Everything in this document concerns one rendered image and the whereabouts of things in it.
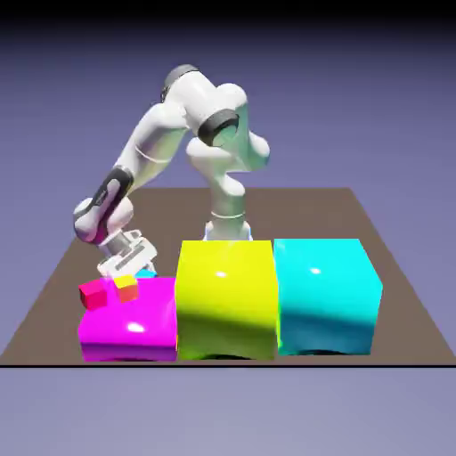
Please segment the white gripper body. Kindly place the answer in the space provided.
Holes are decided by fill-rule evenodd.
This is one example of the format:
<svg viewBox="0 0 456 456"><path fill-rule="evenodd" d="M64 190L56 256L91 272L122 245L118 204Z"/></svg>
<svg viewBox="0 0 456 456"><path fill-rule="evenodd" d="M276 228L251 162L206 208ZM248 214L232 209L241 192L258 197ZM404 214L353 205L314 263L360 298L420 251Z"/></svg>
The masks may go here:
<svg viewBox="0 0 456 456"><path fill-rule="evenodd" d="M156 248L145 238L133 240L120 253L109 257L97 265L101 277L114 279L123 275L135 276L157 255Z"/></svg>

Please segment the small yellow cube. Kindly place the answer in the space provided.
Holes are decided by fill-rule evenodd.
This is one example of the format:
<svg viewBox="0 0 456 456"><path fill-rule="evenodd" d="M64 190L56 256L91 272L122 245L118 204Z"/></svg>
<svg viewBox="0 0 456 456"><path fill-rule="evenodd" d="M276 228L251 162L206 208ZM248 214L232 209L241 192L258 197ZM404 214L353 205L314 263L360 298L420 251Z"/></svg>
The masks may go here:
<svg viewBox="0 0 456 456"><path fill-rule="evenodd" d="M123 275L114 280L120 303L134 301L138 298L138 283L133 275Z"/></svg>

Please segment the small red cube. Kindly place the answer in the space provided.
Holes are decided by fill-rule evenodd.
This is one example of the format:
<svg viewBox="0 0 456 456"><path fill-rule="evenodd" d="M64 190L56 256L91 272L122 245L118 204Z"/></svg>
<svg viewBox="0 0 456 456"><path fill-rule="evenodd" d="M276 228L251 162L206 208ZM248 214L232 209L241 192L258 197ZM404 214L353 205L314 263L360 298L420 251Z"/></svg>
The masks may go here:
<svg viewBox="0 0 456 456"><path fill-rule="evenodd" d="M78 286L80 301L88 311L107 305L107 290L104 279L89 281Z"/></svg>

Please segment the large magenta box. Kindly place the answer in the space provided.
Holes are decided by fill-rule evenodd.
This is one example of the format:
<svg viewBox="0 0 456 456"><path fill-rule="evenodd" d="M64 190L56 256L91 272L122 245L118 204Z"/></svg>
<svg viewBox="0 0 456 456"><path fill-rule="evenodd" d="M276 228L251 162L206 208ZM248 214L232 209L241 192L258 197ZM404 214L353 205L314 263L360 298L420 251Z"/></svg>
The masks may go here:
<svg viewBox="0 0 456 456"><path fill-rule="evenodd" d="M137 286L138 298L122 303L114 282L104 282L106 305L85 311L77 329L86 362L176 360L175 278L139 278Z"/></svg>

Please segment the large yellow box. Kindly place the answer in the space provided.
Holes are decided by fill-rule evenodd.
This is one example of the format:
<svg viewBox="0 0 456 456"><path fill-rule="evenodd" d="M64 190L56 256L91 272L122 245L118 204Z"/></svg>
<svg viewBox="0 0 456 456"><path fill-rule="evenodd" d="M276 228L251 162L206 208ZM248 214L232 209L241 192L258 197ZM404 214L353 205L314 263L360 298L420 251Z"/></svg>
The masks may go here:
<svg viewBox="0 0 456 456"><path fill-rule="evenodd" d="M269 240L185 240L175 281L178 359L270 361L278 282Z"/></svg>

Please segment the large cyan box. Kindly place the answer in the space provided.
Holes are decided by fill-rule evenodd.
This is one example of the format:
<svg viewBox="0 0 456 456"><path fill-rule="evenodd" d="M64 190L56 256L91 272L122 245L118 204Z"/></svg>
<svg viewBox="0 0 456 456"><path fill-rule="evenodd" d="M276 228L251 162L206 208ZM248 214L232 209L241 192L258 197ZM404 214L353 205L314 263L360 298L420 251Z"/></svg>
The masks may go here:
<svg viewBox="0 0 456 456"><path fill-rule="evenodd" d="M358 239L276 239L279 354L371 352L383 284Z"/></svg>

